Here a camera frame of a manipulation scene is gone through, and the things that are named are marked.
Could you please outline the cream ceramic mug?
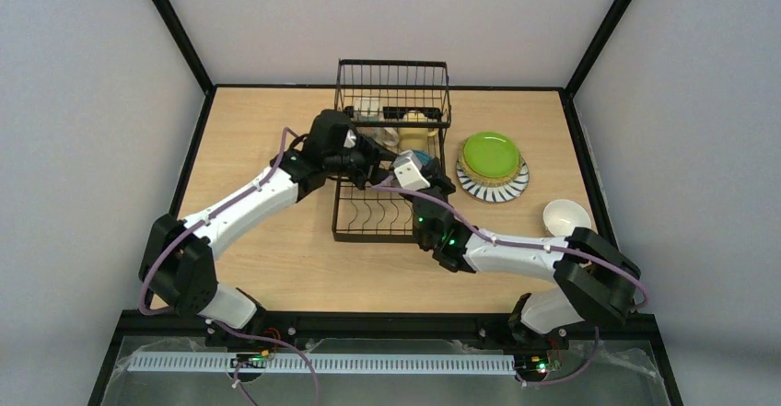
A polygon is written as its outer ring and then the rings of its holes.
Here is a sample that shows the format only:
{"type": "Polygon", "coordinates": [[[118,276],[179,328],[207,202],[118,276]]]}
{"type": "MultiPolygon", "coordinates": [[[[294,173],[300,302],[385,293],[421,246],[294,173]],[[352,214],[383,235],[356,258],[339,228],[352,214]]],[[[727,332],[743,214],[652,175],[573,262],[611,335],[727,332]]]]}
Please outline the cream ceramic mug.
{"type": "MultiPolygon", "coordinates": [[[[380,98],[359,97],[353,103],[354,117],[357,122],[383,123],[385,122],[383,106],[380,98]]],[[[400,141],[397,130],[385,126],[359,126],[358,131],[386,147],[396,147],[400,141]]]]}

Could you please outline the yellow handled mug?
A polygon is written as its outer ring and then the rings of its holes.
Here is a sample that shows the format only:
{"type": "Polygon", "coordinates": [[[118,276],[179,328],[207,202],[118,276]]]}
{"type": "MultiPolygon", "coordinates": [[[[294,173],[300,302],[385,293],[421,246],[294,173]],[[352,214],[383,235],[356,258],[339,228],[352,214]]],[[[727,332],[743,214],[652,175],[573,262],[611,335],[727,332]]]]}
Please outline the yellow handled mug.
{"type": "MultiPolygon", "coordinates": [[[[427,118],[423,112],[419,110],[408,111],[401,119],[402,123],[436,123],[434,120],[427,118]]],[[[426,152],[429,146],[429,140],[438,135],[438,128],[432,127],[398,127],[397,133],[399,135],[399,142],[397,144],[399,152],[404,151],[423,151],[426,152]]]]}

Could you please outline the green plate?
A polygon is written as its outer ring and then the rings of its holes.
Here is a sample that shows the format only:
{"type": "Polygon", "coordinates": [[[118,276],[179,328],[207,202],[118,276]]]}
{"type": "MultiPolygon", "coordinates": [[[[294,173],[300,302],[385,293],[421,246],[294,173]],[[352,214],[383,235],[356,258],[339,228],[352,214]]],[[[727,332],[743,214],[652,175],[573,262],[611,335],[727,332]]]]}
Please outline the green plate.
{"type": "Polygon", "coordinates": [[[521,154],[516,143],[504,134],[479,132],[464,140],[460,161],[477,176],[498,180],[517,173],[521,154]]]}

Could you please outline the black wire dish rack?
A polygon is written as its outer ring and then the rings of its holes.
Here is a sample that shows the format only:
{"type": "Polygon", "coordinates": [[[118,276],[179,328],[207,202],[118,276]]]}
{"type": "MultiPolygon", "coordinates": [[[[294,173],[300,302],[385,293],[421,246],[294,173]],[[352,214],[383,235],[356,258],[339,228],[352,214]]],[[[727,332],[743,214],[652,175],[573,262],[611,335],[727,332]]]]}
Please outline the black wire dish rack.
{"type": "MultiPolygon", "coordinates": [[[[357,130],[359,126],[438,128],[426,153],[438,162],[444,160],[444,139],[451,124],[449,70],[444,62],[342,59],[337,65],[334,106],[352,119],[357,130]],[[380,98],[385,122],[357,122],[353,103],[359,97],[380,98]],[[410,110],[419,110],[436,123],[402,123],[410,110]]],[[[401,153],[398,146],[386,148],[401,153]]],[[[413,221],[411,204],[401,195],[370,187],[360,190],[338,180],[332,214],[335,240],[409,243],[413,221]]]]}

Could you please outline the white bowl dark rim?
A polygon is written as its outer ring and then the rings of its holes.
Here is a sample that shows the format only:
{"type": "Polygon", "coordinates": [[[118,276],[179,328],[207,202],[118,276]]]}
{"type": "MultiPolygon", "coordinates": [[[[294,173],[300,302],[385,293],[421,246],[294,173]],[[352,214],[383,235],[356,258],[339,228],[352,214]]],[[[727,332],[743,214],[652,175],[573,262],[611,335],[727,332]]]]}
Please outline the white bowl dark rim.
{"type": "Polygon", "coordinates": [[[428,153],[421,150],[402,151],[393,162],[393,173],[397,180],[417,180],[424,178],[425,168],[436,168],[436,162],[428,153]]]}

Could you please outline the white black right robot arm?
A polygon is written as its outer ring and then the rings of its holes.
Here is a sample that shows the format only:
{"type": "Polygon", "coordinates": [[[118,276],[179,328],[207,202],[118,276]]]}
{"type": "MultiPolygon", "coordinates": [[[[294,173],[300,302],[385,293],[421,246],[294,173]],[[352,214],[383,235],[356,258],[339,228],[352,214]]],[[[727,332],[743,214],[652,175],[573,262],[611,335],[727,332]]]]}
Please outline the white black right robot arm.
{"type": "Polygon", "coordinates": [[[394,174],[412,192],[413,237],[440,266],[453,273],[521,274],[556,285],[520,297],[510,320],[523,329],[546,334],[580,321],[619,328],[635,309],[639,268],[593,230],[577,227],[554,238],[499,235],[465,222],[445,202],[455,187],[432,166],[398,167],[394,174]]]}

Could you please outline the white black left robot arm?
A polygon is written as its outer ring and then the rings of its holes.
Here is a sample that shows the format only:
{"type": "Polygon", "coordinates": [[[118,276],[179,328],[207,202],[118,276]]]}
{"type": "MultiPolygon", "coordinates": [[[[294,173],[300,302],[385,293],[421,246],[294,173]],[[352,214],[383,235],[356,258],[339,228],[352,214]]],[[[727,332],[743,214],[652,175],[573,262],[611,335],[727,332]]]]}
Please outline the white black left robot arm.
{"type": "Polygon", "coordinates": [[[199,212],[182,219],[165,214],[153,223],[139,269],[139,311],[245,328],[262,308],[238,288],[218,282],[216,260],[263,220],[329,179],[347,179],[359,189],[382,182],[396,156],[338,110],[323,110],[305,134],[285,128],[278,154],[247,184],[199,212]]]}

